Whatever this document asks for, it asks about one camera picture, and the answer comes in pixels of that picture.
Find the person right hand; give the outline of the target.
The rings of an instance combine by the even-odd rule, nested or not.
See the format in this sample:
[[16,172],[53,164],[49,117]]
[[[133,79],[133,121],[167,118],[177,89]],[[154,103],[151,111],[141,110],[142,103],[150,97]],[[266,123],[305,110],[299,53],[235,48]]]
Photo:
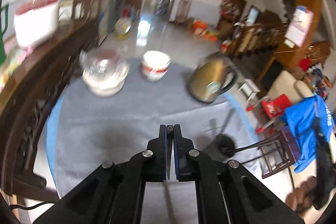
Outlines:
[[308,193],[310,193],[312,190],[315,190],[316,185],[317,178],[310,176],[298,188],[295,188],[293,192],[287,195],[285,204],[291,208],[291,210],[298,213],[306,211],[313,204],[313,201],[308,196]]

